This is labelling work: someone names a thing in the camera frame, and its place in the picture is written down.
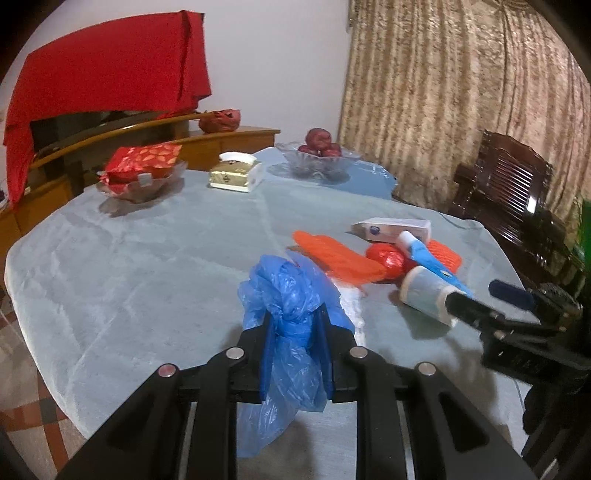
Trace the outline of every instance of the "beige curtain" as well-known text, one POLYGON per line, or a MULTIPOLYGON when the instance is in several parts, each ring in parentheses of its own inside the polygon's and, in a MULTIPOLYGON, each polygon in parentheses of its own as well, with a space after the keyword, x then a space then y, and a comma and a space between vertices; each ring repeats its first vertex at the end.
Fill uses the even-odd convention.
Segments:
POLYGON ((548 205, 591 197, 591 90, 525 0, 357 0, 339 138, 382 164, 416 205, 445 209, 482 131, 554 167, 548 205))

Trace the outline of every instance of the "gold tissue box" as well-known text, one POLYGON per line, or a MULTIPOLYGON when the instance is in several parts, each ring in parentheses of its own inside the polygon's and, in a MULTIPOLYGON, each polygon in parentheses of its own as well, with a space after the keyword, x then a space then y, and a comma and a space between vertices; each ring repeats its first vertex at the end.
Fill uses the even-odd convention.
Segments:
POLYGON ((263 166, 246 153, 227 152, 209 171, 209 184, 217 189, 251 192, 262 181, 263 166))

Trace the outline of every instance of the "fruit bowl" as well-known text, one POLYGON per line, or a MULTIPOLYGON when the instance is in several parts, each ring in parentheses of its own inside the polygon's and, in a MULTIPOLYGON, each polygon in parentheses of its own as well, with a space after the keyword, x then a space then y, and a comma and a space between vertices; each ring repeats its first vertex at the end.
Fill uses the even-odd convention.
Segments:
POLYGON ((295 177, 311 178, 321 177, 323 179, 338 179, 342 177, 347 169, 361 156, 345 148, 342 149, 340 157, 318 157, 305 152, 298 151, 298 147, 304 142, 290 142, 288 144, 276 144, 277 150, 283 153, 290 171, 295 177))

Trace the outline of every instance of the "light blue tablecloth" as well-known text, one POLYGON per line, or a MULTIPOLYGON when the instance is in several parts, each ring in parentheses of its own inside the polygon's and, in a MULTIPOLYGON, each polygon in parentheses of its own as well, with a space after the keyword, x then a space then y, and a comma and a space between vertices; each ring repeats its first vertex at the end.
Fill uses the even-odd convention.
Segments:
MULTIPOLYGON (((296 229, 336 238, 363 253, 347 231, 381 216, 431 220, 433 237, 457 251, 459 277, 477 299, 508 314, 487 286, 518 284, 506 256, 474 221, 311 183, 264 181, 251 194, 184 186, 149 207, 107 213, 112 200, 85 191, 10 250, 6 284, 27 345, 59 407, 90 436, 155 369, 188 368, 233 345, 241 331, 238 284, 262 254, 282 255, 296 229)), ((436 364, 495 425, 525 442, 514 380, 480 365, 477 331, 452 330, 400 305, 393 285, 367 286, 368 347, 406 367, 436 364)), ((241 478, 355 477, 352 404, 300 413, 276 442, 240 462, 241 478)))

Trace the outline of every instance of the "red apple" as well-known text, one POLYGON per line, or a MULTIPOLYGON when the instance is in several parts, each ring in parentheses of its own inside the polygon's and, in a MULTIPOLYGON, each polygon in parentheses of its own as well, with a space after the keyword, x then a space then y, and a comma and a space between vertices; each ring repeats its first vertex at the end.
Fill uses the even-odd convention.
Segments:
POLYGON ((318 151, 314 150, 314 148, 309 147, 308 145, 300 145, 297 149, 298 152, 304 152, 304 153, 309 153, 311 155, 316 155, 317 157, 318 155, 318 151))
POLYGON ((313 128, 306 135, 306 143, 315 150, 326 150, 332 144, 332 137, 324 128, 313 128))
POLYGON ((323 157, 341 157, 343 155, 343 151, 340 148, 338 143, 331 143, 328 148, 325 148, 320 152, 323 157))

